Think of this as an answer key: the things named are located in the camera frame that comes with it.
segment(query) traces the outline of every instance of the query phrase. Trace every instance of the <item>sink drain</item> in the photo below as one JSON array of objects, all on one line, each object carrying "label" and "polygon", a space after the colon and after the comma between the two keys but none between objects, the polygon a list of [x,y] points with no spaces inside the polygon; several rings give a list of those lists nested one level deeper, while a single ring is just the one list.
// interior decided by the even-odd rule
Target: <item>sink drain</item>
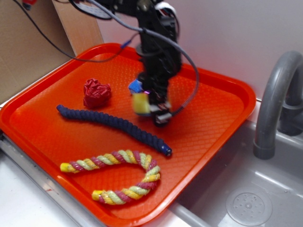
[{"label": "sink drain", "polygon": [[254,188],[239,188],[226,200],[230,217],[244,226],[259,226],[271,216],[272,204],[267,195]]}]

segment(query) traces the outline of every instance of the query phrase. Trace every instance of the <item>blue rope toy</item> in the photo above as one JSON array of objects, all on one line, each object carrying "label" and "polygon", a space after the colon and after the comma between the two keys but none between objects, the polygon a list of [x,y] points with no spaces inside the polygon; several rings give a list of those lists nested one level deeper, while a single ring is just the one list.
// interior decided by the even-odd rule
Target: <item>blue rope toy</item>
[{"label": "blue rope toy", "polygon": [[157,151],[163,153],[164,155],[171,156],[171,148],[166,143],[164,143],[162,139],[159,139],[157,136],[152,135],[149,132],[141,130],[138,128],[138,126],[134,125],[128,120],[97,111],[72,110],[64,107],[63,105],[58,105],[57,110],[63,117],[67,119],[97,122],[116,129],[120,129],[138,141],[147,144]]}]

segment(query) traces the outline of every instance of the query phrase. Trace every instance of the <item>orange tray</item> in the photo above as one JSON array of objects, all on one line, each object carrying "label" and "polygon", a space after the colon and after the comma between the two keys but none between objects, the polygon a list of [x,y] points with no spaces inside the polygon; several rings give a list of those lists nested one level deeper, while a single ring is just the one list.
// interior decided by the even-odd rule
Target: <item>orange tray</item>
[{"label": "orange tray", "polygon": [[[103,44],[79,57],[101,60],[119,50],[118,44]],[[0,111],[0,128],[31,159],[65,188],[101,222],[108,226],[143,225],[159,216],[199,173],[220,147],[253,111],[256,97],[245,83],[199,69],[200,89],[194,100],[164,128],[132,111],[128,85],[142,71],[133,48],[105,63],[69,61],[8,102]],[[109,83],[112,97],[96,109],[122,117],[164,141],[172,148],[170,157],[138,142],[126,133],[97,123],[66,120],[56,106],[83,106],[83,86],[96,78]],[[177,109],[191,94],[195,74],[191,66],[170,80],[169,96]],[[150,154],[161,168],[157,188],[126,205],[102,205],[91,198],[93,190],[121,190],[141,181],[138,165],[118,165],[100,170],[65,174],[62,162],[130,149]]]}]

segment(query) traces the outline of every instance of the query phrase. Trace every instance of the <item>blue object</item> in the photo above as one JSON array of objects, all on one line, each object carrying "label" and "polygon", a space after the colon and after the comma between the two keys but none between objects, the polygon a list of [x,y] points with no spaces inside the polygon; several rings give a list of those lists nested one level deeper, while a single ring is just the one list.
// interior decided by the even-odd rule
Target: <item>blue object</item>
[{"label": "blue object", "polygon": [[140,93],[142,92],[142,83],[135,79],[129,86],[128,86],[129,91],[133,93]]},{"label": "blue object", "polygon": [[97,111],[72,110],[64,107],[63,105],[58,105],[57,110],[63,117],[67,119],[97,122],[116,129],[120,129],[138,141],[151,146],[166,156],[170,156],[172,153],[171,148],[165,144],[162,139],[159,139],[157,136],[141,130],[138,128],[138,126],[134,125],[128,120],[124,120],[123,118],[114,117],[109,114]]}]

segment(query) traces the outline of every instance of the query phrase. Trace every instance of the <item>multicolored rope toy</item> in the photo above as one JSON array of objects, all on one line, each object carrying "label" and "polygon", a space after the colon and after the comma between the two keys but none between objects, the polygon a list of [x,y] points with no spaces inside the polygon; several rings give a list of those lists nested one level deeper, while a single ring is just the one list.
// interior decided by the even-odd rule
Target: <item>multicolored rope toy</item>
[{"label": "multicolored rope toy", "polygon": [[152,159],[150,155],[138,151],[114,151],[111,154],[100,155],[91,159],[86,158],[76,162],[62,163],[60,169],[62,172],[79,173],[121,163],[142,166],[146,171],[145,177],[135,186],[128,189],[124,188],[121,191],[94,190],[91,195],[93,200],[110,205],[121,205],[140,199],[157,186],[157,182],[160,180],[160,167],[157,165],[157,161]]}]

